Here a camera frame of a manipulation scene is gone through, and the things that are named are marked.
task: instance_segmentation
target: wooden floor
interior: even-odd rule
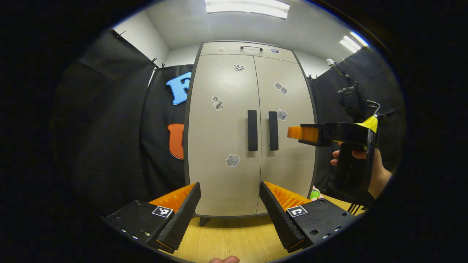
[[[323,195],[344,210],[350,204]],[[211,219],[199,226],[200,218],[191,220],[182,243],[173,256],[197,263],[234,255],[241,263],[268,262],[296,253],[283,248],[268,215],[245,219]]]

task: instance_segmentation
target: white cabinet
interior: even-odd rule
[[[313,124],[314,112],[293,52],[265,44],[208,42],[195,67],[183,146],[187,182],[201,187],[196,214],[266,213],[258,196],[261,180],[307,196],[315,148],[288,138],[287,129]]]

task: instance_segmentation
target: black curtain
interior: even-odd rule
[[[169,151],[170,124],[184,124],[185,105],[173,105],[174,96],[166,83],[191,72],[193,65],[157,69],[146,93],[141,116],[140,143],[144,177],[151,198],[158,198],[185,186],[183,160]]]
[[[378,148],[382,154],[383,166],[394,172],[402,156],[406,120],[404,99],[391,68],[378,54],[368,48],[361,48],[339,62],[338,66],[358,82],[359,90],[367,99],[381,105],[380,112],[388,117],[387,123],[380,123]],[[345,78],[333,69],[329,69],[316,80],[310,80],[317,123],[353,122],[339,104],[337,92],[346,87],[346,84]],[[370,117],[374,111],[375,109],[370,108],[366,117]],[[333,158],[331,153],[336,150],[339,150],[338,144],[318,148],[315,186],[325,194],[328,182],[336,174],[336,167],[330,165],[330,160]]]
[[[71,63],[56,90],[50,130],[69,191],[101,215],[148,200],[139,126],[151,61],[113,30]]]

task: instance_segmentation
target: blue letter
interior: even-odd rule
[[[190,77],[192,72],[187,72],[184,75],[169,80],[166,85],[169,85],[174,95],[172,104],[177,105],[187,100],[187,93],[189,92]]]

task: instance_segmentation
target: orange tip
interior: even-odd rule
[[[317,142],[319,128],[314,127],[289,127],[288,137],[310,142]]]
[[[289,127],[288,138],[301,139],[302,138],[302,127]]]

